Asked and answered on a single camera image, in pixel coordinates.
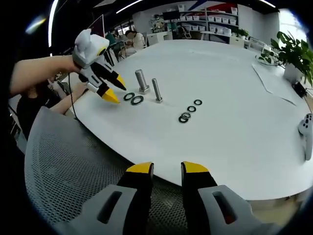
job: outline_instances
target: rubber o-ring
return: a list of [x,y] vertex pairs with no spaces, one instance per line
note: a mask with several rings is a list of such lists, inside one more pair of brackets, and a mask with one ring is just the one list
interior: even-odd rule
[[182,116],[180,116],[180,117],[178,118],[178,121],[179,121],[180,123],[186,123],[186,122],[188,121],[188,119],[184,119]]
[[135,97],[135,93],[134,93],[134,92],[130,92],[130,93],[124,95],[124,100],[125,100],[125,101],[128,101],[128,100],[131,100],[131,99],[134,98],[134,97]]
[[183,118],[183,119],[189,119],[189,118],[191,118],[191,115],[190,115],[190,113],[183,113],[182,115],[181,115],[181,117]]
[[138,104],[141,104],[142,102],[143,102],[143,96],[142,95],[135,96],[131,100],[132,105],[138,105]]
[[194,101],[194,104],[195,104],[195,105],[202,105],[202,100],[196,99],[196,100]]
[[195,106],[189,106],[189,107],[187,108],[187,110],[188,110],[189,112],[191,112],[191,113],[194,113],[197,109],[196,109]]

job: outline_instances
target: cable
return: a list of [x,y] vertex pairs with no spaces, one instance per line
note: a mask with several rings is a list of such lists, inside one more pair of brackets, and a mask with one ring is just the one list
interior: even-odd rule
[[77,117],[77,115],[76,115],[76,112],[75,112],[75,108],[74,108],[72,89],[71,89],[71,87],[70,87],[70,77],[69,77],[69,73],[68,73],[68,86],[69,86],[70,100],[71,100],[71,102],[72,102],[72,107],[73,107],[74,115],[75,115],[75,118],[79,121],[79,119],[78,119],[78,117]]

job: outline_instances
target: paper sheet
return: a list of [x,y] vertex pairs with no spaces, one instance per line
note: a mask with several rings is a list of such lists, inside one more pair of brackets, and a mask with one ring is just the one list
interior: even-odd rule
[[296,101],[293,97],[295,92],[287,81],[283,80],[282,77],[278,77],[271,72],[267,71],[260,65],[252,64],[254,71],[258,74],[265,90],[277,97],[280,97],[289,103],[296,106]]

